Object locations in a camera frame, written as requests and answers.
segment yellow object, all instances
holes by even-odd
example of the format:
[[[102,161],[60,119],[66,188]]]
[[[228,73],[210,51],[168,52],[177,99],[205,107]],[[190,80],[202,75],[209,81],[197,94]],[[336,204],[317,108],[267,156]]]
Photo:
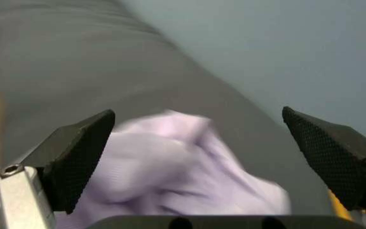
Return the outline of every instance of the yellow object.
[[[353,221],[350,213],[347,211],[347,209],[344,208],[344,206],[340,203],[340,201],[337,199],[337,197],[334,195],[334,193],[329,190],[328,194],[330,196],[331,204],[333,205],[335,214],[340,218],[347,219],[349,221]]]

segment blue-gray wall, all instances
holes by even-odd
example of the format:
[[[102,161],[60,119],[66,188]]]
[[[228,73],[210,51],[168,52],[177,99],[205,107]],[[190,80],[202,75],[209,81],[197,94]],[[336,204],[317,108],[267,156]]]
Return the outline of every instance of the blue-gray wall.
[[[281,108],[366,135],[366,0],[123,0],[274,120]]]

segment black gripper pad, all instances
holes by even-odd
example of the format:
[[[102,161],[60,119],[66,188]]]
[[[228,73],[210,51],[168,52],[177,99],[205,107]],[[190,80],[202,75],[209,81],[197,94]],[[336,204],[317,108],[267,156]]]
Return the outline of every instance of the black gripper pad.
[[[309,166],[347,210],[366,208],[366,137],[284,107],[282,117]]]
[[[73,212],[100,160],[115,122],[103,111],[73,125],[56,129],[24,161],[36,167],[53,211]]]

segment hole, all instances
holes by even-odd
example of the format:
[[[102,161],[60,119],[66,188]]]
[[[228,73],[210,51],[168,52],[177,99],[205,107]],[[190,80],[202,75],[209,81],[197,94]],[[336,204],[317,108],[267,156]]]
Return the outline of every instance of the hole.
[[[170,222],[169,229],[193,229],[193,225],[190,220],[178,217]]]
[[[11,173],[16,171],[19,168],[18,165],[12,165],[5,169],[5,173]]]
[[[262,220],[262,229],[286,229],[284,224],[274,217],[266,217]]]

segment crumpled cloth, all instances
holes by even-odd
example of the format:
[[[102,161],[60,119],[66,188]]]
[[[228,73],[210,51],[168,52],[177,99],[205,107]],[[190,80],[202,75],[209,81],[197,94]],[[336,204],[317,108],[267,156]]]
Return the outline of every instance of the crumpled cloth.
[[[117,215],[199,214],[290,214],[290,202],[276,183],[244,171],[211,120],[175,111],[116,128],[74,212],[55,213],[59,229]]]

